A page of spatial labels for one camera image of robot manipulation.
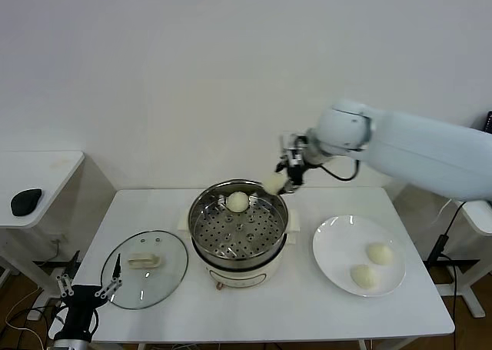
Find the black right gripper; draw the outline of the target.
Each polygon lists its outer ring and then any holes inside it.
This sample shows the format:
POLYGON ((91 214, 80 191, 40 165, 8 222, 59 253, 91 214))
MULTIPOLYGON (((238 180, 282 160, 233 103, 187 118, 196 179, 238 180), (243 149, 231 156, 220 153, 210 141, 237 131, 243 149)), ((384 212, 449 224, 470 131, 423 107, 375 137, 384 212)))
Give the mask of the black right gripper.
POLYGON ((285 168, 287 168, 288 180, 279 190, 280 195, 295 193, 304 184, 304 173, 308 170, 303 158, 288 159, 282 156, 274 171, 280 173, 285 168))

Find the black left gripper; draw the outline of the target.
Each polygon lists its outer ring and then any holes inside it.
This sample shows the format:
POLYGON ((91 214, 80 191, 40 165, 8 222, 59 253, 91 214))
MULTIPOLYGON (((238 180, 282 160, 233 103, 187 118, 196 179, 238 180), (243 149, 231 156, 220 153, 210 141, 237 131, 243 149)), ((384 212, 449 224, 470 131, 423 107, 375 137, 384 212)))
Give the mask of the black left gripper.
POLYGON ((118 254, 111 280, 107 285, 74 285, 71 283, 78 270, 77 251, 56 277, 60 296, 67 308, 61 337, 92 337, 98 327, 97 308, 102 307, 108 298, 122 286, 121 255, 118 254))

